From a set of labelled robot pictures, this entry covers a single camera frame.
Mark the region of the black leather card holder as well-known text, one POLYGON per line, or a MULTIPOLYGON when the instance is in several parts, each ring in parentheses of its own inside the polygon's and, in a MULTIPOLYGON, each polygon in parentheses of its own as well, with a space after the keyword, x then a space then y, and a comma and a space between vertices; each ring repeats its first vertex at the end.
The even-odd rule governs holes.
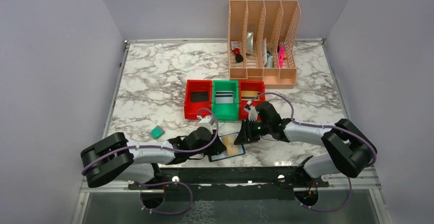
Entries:
POLYGON ((217 155, 209 155, 208 156, 209 162, 216 162, 216 161, 221 161, 221 160, 245 155, 246 151, 244 149, 244 146, 234 144, 237 136, 238 136, 238 132, 220 136, 220 141, 226 147, 226 150, 218 153, 217 155))

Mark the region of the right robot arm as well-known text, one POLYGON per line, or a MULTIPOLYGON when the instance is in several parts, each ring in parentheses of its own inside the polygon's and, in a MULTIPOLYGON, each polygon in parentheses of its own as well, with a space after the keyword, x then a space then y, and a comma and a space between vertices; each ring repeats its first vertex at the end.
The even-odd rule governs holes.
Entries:
POLYGON ((295 169, 294 181, 307 182, 322 175, 342 173, 356 178, 375 162, 376 147, 348 119, 335 124, 317 125, 281 118, 268 101, 254 108, 259 120, 243 119, 235 145, 257 142, 261 136, 271 135, 283 142, 305 142, 324 146, 326 154, 309 156, 295 169))

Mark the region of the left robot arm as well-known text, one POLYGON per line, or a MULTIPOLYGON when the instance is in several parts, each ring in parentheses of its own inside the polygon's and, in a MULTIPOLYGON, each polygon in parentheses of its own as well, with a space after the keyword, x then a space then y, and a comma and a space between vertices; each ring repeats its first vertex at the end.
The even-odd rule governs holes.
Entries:
POLYGON ((129 141, 124 133, 116 132, 80 153, 81 174, 90 188, 101 187, 113 180, 147 183, 155 177, 157 164, 176 165, 196 154, 213 156, 226 149, 217 130, 205 127, 186 136, 153 143, 129 141))

